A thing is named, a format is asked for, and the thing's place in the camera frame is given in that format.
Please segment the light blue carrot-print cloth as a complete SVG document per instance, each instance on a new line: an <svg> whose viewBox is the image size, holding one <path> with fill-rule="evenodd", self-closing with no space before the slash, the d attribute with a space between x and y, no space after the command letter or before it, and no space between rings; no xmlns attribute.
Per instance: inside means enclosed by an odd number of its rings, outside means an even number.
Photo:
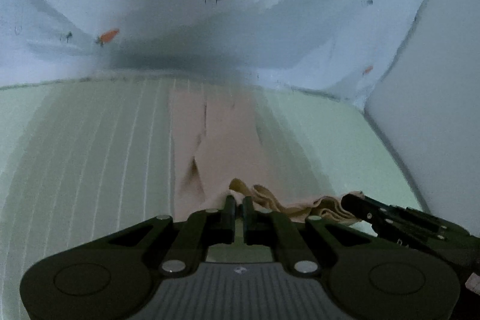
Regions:
<svg viewBox="0 0 480 320"><path fill-rule="evenodd" d="M156 70L363 108L424 0L1 0L1 84Z"/></svg>

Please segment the beige pink garment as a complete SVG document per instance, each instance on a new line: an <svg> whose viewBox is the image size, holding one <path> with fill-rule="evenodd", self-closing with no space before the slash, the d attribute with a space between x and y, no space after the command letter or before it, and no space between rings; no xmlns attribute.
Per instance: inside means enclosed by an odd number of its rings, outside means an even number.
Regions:
<svg viewBox="0 0 480 320"><path fill-rule="evenodd" d="M169 114L177 221L220 209L231 195L236 205L250 197L255 210L281 212L296 223L310 216L344 226L360 222L342 207L316 149L263 97L173 88Z"/></svg>

